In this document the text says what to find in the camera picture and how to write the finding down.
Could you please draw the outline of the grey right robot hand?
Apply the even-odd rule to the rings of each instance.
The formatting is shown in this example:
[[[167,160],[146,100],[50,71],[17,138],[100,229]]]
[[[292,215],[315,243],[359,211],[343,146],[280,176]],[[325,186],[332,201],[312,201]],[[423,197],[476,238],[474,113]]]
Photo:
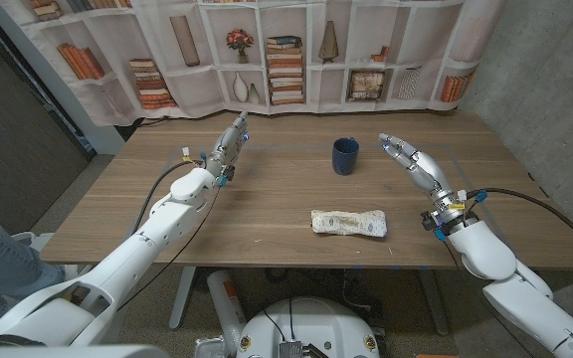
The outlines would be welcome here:
[[[452,208],[461,201],[445,172],[430,155],[391,134],[380,133],[378,139],[384,151],[405,169],[411,181],[435,206],[433,215],[439,223],[446,224],[463,215],[462,210]]]

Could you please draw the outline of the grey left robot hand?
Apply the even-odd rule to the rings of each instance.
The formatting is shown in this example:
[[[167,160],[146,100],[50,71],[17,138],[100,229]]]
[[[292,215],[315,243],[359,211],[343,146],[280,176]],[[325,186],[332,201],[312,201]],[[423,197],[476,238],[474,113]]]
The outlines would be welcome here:
[[[235,164],[243,145],[249,140],[247,118],[248,113],[242,111],[216,140],[205,167],[214,177],[222,177],[226,169]]]

